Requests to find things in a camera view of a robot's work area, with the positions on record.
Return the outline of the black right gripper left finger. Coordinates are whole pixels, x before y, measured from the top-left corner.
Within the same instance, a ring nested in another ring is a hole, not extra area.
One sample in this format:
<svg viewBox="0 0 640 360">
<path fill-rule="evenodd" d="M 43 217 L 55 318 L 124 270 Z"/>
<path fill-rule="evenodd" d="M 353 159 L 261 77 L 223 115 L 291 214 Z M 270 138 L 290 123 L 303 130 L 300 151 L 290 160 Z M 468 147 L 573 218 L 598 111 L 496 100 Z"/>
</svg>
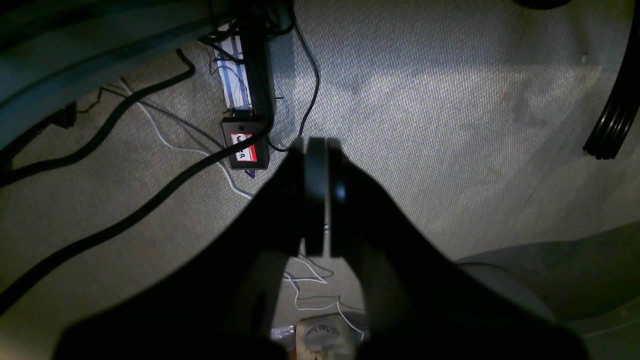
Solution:
<svg viewBox="0 0 640 360">
<path fill-rule="evenodd" d="M 300 245 L 303 141 L 208 247 L 132 298 L 68 328 L 57 360 L 286 357 L 269 333 L 282 275 Z"/>
</svg>

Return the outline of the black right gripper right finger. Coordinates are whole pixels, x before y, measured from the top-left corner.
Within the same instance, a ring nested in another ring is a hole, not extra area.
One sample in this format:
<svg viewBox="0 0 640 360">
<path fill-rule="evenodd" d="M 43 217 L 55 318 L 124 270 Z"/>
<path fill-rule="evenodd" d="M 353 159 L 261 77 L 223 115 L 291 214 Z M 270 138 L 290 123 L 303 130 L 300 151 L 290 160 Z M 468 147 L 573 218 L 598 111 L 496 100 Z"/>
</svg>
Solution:
<svg viewBox="0 0 640 360">
<path fill-rule="evenodd" d="M 449 260 L 386 190 L 327 141 L 331 251 L 359 280 L 369 337 L 359 360 L 587 360 L 576 333 Z"/>
</svg>

